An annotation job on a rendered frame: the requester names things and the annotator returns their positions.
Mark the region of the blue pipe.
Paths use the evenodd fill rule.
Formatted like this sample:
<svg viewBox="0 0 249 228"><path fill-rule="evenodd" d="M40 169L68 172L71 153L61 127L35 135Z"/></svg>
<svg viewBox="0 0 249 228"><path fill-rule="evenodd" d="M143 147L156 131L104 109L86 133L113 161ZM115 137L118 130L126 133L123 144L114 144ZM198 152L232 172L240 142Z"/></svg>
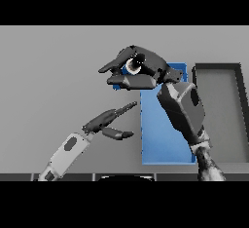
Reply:
<svg viewBox="0 0 249 228"><path fill-rule="evenodd" d="M138 90L136 76L141 71L142 64L135 58L129 58L124 64L116 67L114 72L115 85L120 89Z"/></svg>

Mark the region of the blue bin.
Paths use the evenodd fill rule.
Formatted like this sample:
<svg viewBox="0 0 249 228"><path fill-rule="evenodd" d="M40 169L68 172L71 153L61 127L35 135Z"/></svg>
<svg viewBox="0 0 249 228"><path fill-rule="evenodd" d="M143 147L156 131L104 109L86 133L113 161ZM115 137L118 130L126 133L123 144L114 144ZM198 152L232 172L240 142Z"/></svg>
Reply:
<svg viewBox="0 0 249 228"><path fill-rule="evenodd" d="M157 94L161 85L140 91L140 127L142 164L146 166L194 165L196 157L188 142L176 131Z"/></svg>

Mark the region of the dark grey bin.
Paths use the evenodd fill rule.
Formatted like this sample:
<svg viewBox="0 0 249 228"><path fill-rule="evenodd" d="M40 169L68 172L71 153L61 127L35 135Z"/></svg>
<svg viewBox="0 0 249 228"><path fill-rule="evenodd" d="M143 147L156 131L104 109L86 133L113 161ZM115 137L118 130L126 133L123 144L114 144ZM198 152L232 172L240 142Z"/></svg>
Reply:
<svg viewBox="0 0 249 228"><path fill-rule="evenodd" d="M193 82L217 163L249 163L249 104L240 63L196 63Z"/></svg>

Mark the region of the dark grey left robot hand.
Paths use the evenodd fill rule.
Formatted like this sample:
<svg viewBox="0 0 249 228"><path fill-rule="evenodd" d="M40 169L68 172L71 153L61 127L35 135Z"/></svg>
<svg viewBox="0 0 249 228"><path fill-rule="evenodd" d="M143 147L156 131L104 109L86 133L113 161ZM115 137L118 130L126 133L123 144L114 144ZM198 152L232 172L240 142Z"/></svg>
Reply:
<svg viewBox="0 0 249 228"><path fill-rule="evenodd" d="M134 101L119 109L106 110L83 125L82 130L86 135L89 135L90 133L102 132L103 135L115 140L123 140L125 138L132 137L134 132L119 131L114 128L109 128L109 125L136 105L137 102Z"/></svg>

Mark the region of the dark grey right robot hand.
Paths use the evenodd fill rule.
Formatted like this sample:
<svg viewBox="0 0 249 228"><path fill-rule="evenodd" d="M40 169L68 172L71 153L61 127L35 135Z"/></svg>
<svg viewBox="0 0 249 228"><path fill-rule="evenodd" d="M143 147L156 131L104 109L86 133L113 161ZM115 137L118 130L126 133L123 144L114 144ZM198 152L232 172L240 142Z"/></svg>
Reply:
<svg viewBox="0 0 249 228"><path fill-rule="evenodd" d="M141 71L136 76L138 90L152 90L159 84L179 83L183 72L172 68L161 56L145 48L131 45L119 51L117 56L98 72L106 73L110 71L112 75L107 79L108 85L115 85L114 72L116 67L124 64L129 58L137 59L141 64Z"/></svg>

